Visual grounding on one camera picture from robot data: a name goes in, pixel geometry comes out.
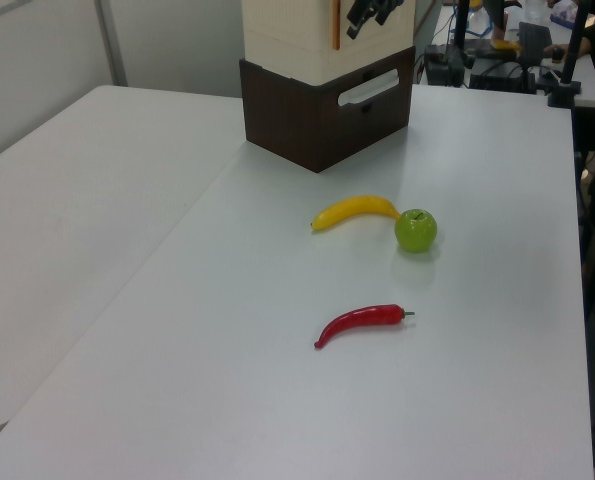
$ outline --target drawer handle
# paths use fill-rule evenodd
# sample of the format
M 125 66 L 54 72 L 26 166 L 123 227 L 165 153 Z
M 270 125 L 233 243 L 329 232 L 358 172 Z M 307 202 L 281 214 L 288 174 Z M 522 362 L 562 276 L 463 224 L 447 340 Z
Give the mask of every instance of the drawer handle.
M 342 93 L 339 95 L 337 103 L 340 107 L 343 107 L 349 103 L 357 104 L 365 102 L 369 98 L 377 96 L 397 85 L 399 85 L 399 73 L 394 69 Z

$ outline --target toy fruit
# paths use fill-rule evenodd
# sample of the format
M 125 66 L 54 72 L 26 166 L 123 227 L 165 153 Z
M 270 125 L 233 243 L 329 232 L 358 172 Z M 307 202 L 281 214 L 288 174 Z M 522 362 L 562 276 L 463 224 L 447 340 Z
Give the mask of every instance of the toy fruit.
M 399 212 L 390 201 L 376 195 L 359 195 L 350 197 L 331 205 L 315 217 L 310 224 L 313 230 L 325 230 L 354 215 L 376 213 L 386 215 L 395 220 Z
M 425 252 L 437 237 L 437 222 L 426 210 L 407 210 L 395 222 L 395 236 L 407 252 Z

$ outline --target apple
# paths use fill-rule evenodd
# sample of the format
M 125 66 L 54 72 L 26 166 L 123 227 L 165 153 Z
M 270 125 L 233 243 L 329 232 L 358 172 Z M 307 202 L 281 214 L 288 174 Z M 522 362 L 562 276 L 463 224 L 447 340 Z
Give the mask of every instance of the apple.
M 407 252 L 425 252 L 437 237 L 437 222 L 426 210 L 407 210 L 395 223 L 395 236 Z

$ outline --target banana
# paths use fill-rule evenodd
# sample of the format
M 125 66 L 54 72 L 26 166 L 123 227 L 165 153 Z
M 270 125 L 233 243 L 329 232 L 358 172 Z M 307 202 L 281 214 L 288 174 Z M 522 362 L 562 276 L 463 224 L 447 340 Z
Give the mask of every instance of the banana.
M 310 224 L 313 230 L 325 230 L 354 215 L 376 213 L 398 220 L 401 216 L 397 209 L 383 197 L 359 195 L 331 205 L 315 217 Z

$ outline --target wall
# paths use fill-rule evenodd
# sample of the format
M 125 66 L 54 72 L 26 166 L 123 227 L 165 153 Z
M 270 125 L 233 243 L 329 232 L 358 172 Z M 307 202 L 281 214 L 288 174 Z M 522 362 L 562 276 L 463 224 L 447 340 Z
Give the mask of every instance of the wall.
M 241 96 L 240 0 L 105 1 L 129 86 Z
M 111 83 L 93 0 L 32 0 L 0 16 L 0 152 Z

